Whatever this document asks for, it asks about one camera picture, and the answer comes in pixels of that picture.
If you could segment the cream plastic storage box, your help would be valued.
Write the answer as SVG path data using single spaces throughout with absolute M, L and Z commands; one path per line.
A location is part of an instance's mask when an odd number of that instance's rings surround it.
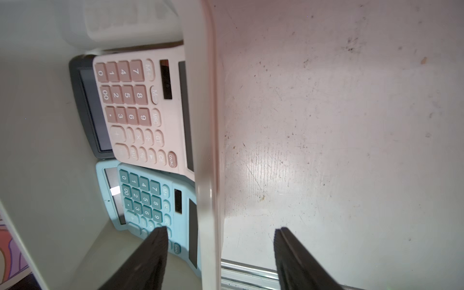
M 186 45 L 202 276 L 178 258 L 163 288 L 221 287 L 224 227 L 223 77 L 208 1 L 173 1 Z M 96 157 L 68 63 L 101 48 L 76 36 L 77 1 L 1 2 L 1 215 L 46 290 L 96 290 L 140 245 L 105 210 Z

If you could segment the black calculator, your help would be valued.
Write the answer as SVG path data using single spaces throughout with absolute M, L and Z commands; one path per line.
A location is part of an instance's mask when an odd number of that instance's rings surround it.
M 94 55 L 79 55 L 69 62 L 69 72 L 77 111 L 90 148 L 96 158 L 114 158 L 105 116 L 93 71 Z

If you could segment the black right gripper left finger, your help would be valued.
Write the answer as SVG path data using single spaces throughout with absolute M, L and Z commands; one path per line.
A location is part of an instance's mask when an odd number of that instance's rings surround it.
M 167 265 L 166 227 L 155 228 L 101 290 L 160 290 Z

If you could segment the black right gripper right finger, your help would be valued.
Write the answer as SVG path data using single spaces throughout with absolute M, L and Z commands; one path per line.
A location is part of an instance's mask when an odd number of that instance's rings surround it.
M 286 227 L 274 233 L 274 256 L 283 290 L 342 289 Z

